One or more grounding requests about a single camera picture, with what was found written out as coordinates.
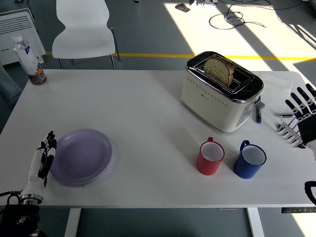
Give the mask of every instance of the toast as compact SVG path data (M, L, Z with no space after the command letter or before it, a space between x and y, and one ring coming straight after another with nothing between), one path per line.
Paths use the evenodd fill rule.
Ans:
M233 81L234 68L230 62L218 57L210 57L204 67L205 73L223 86L230 86Z

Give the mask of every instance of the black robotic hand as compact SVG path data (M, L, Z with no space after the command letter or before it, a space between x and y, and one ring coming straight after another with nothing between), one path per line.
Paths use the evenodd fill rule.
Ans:
M312 95L312 98L316 101L316 91L310 84L306 84L307 90ZM292 98L298 104L300 110L298 110L289 100L286 100L286 104L292 109L297 118L298 128L300 131L303 143L311 148L316 158L316 104L305 91L298 87L297 91L305 99L308 107L297 97L295 93L291 93ZM305 193L308 198L316 205L316 198L313 196L312 187L316 187L316 181L305 182Z

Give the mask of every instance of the chair leg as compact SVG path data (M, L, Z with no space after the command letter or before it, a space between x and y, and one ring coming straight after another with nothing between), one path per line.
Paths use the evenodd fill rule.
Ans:
M114 60L113 60L113 56L110 54L110 57L111 57L111 61L112 61L112 66L113 66L113 69L116 70L115 68L115 64L114 64Z
M112 32L112 35L113 35L114 45L115 45L115 51L117 52L118 61L120 62L119 49L118 49L117 40L116 40L116 38L115 38L114 29L111 27L111 28L110 28L110 31Z
M63 65L63 62L61 61L61 59L59 59L59 64L61 66L61 69L64 69L64 65Z

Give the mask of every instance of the cream toaster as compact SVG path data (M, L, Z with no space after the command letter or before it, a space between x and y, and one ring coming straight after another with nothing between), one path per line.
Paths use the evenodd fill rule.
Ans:
M203 66L209 57L231 63L234 78L230 86L222 85L204 72ZM187 62L181 100L217 129L232 132L248 119L262 89L259 77L228 58L208 51Z

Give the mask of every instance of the table leg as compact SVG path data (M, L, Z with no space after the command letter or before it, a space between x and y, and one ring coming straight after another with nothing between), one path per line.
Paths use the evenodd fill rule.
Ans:
M258 212L258 208L249 207L247 208L249 223L251 227L251 232L253 237L264 237L262 224Z
M81 208L71 208L69 212L65 237L76 237Z

